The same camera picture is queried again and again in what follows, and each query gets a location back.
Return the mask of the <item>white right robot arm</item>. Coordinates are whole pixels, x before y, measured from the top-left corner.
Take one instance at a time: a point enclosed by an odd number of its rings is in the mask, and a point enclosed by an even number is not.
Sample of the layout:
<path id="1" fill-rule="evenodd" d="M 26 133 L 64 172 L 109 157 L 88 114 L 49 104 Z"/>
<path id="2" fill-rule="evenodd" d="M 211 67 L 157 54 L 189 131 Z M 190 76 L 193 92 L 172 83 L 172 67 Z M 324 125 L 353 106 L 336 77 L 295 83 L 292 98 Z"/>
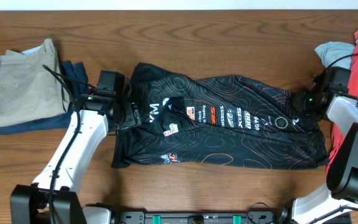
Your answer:
<path id="1" fill-rule="evenodd" d="M 275 223 L 324 223 L 343 213 L 358 211 L 358 98 L 335 93 L 326 118 L 345 136 L 326 182 L 284 206 Z"/>

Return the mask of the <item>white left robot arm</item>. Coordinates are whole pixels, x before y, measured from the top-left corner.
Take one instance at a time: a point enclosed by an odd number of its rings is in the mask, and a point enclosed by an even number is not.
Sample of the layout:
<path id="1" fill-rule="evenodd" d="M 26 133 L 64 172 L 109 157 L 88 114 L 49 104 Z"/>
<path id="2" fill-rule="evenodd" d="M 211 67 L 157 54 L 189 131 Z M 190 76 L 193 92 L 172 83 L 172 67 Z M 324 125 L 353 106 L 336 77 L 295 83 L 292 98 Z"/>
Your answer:
<path id="1" fill-rule="evenodd" d="M 81 95 L 55 154 L 30 185 L 10 197 L 13 223 L 118 223 L 101 203 L 82 207 L 78 194 L 96 148 L 110 132 L 141 124 L 137 103 L 117 97 Z"/>

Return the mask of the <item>black printed cycling jersey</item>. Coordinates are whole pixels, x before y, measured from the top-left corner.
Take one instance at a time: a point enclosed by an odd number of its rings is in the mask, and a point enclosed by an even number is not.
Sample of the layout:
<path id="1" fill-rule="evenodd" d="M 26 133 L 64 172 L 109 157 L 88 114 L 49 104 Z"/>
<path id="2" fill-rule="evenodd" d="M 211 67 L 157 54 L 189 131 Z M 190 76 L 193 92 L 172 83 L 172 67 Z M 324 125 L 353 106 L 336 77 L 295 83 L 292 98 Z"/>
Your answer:
<path id="1" fill-rule="evenodd" d="M 260 169 L 328 163 L 323 132 L 293 93 L 242 75 L 193 80 L 140 63 L 131 100 L 141 124 L 119 131 L 112 167 L 184 162 Z"/>

